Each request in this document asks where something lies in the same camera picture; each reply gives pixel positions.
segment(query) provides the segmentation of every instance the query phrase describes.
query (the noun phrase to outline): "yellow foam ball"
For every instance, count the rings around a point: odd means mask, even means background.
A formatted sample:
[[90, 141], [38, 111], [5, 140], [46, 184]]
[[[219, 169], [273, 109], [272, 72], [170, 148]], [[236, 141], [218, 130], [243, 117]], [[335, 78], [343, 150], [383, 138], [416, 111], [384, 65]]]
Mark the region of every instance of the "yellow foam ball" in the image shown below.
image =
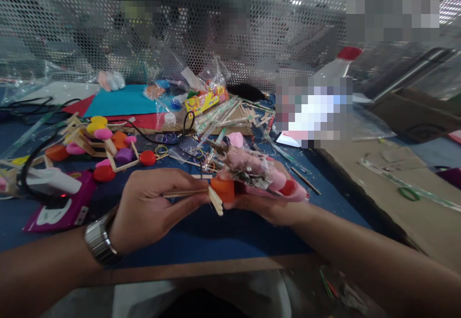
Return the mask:
[[95, 130], [102, 128], [106, 128], [102, 123], [92, 122], [86, 127], [86, 130], [90, 133], [90, 136], [94, 136]]
[[102, 125], [107, 125], [107, 119], [104, 116], [93, 116], [91, 118], [91, 123], [100, 123]]

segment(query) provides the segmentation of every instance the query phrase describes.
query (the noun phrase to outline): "hand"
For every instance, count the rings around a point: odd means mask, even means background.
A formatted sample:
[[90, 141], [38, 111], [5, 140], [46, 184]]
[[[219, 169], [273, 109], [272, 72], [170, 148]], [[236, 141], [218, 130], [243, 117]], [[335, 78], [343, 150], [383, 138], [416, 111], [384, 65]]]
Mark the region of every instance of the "hand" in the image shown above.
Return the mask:
[[[274, 161], [275, 167], [291, 179], [287, 170], [278, 161]], [[294, 226], [309, 218], [310, 204], [307, 202], [292, 203], [254, 195], [241, 195], [236, 197], [233, 203], [224, 203], [225, 209], [240, 208], [256, 212], [269, 223], [281, 226]]]
[[109, 232], [110, 242], [123, 254], [157, 242], [179, 221], [210, 202], [208, 193], [199, 193], [175, 204], [160, 194], [207, 187], [207, 181], [195, 179], [179, 169], [134, 171], [123, 189]]

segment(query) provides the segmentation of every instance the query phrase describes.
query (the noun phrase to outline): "right hand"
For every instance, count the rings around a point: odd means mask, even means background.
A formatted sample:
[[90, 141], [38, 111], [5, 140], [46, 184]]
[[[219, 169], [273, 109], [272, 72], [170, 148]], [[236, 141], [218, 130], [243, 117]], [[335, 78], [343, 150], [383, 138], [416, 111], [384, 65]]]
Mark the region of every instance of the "right hand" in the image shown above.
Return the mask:
[[[274, 161], [274, 165], [286, 175], [287, 179], [291, 179], [283, 164]], [[292, 203], [254, 195], [241, 195], [236, 197], [233, 203], [224, 203], [223, 205], [227, 210], [239, 208], [254, 211], [269, 223], [280, 226], [293, 226], [305, 221], [309, 217], [310, 206], [307, 201]]]

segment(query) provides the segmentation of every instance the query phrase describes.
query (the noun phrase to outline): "left hand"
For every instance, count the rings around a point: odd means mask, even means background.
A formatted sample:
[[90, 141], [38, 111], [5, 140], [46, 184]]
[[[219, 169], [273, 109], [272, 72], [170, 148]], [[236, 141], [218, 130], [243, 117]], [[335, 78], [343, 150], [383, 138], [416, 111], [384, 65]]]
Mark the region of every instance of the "left hand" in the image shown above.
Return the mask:
[[110, 242], [123, 254], [157, 242], [179, 221], [210, 203], [208, 193], [189, 196], [175, 204], [160, 195], [171, 190], [207, 187], [207, 181], [195, 179], [179, 169], [134, 171], [123, 189], [109, 232]]

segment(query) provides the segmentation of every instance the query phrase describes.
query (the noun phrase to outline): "cardboard box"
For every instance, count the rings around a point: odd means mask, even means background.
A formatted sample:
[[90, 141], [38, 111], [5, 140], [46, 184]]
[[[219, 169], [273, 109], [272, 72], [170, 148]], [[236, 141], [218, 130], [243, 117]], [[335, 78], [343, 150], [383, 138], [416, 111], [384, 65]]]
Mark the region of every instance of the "cardboard box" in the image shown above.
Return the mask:
[[424, 143], [461, 129], [461, 110], [412, 89], [391, 93], [370, 109], [392, 130]]

